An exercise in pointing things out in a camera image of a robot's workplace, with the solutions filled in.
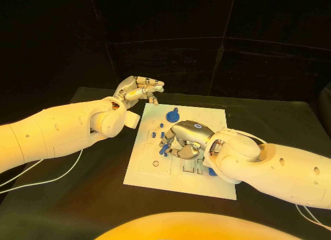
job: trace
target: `blue piece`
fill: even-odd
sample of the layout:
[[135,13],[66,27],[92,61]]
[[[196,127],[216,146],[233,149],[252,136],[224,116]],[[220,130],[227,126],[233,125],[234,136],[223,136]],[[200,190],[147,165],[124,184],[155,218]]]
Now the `blue piece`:
[[209,167],[209,173],[210,173],[210,176],[217,176],[217,173],[214,172],[214,170]]
[[170,148],[168,144],[165,144],[160,150],[160,155],[163,155],[167,151],[167,149]]
[[174,111],[167,113],[167,120],[171,123],[175,123],[180,120],[178,108],[174,108]]

